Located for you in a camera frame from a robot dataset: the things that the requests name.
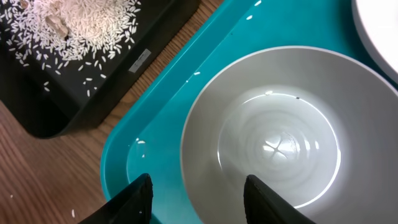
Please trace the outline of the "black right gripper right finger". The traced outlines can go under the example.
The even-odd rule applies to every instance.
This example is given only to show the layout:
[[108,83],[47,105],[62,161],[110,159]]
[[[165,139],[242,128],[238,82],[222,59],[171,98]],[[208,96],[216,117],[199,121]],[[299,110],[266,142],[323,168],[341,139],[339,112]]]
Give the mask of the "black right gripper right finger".
[[243,197],[248,224],[315,224],[255,175],[246,177]]

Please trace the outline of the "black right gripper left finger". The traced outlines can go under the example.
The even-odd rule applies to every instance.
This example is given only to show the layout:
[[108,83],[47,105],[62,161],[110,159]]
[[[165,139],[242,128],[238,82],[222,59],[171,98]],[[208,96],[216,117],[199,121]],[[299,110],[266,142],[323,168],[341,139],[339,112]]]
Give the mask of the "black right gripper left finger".
[[79,224],[149,224],[153,196],[151,177],[144,173]]

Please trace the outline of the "grey bowl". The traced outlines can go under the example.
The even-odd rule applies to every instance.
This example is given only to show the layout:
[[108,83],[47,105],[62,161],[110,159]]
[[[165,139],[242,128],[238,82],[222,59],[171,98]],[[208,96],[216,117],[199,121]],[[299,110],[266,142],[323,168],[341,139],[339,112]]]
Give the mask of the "grey bowl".
[[246,221],[250,174],[315,223],[396,223],[397,90],[331,50],[254,52],[199,93],[180,163],[204,223]]

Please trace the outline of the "white rice pile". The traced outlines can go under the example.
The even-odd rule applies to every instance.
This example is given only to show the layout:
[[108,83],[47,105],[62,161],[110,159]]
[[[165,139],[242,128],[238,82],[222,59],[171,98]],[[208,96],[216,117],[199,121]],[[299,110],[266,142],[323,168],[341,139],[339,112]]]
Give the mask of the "white rice pile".
[[22,71],[76,72],[91,98],[135,44],[140,0],[1,0],[1,43]]

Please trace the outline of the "white round plate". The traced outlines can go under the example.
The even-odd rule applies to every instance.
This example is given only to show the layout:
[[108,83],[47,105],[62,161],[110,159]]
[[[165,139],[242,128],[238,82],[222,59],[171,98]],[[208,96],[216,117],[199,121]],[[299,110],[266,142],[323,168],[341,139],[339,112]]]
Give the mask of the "white round plate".
[[397,0],[352,0],[354,24],[379,68],[397,81]]

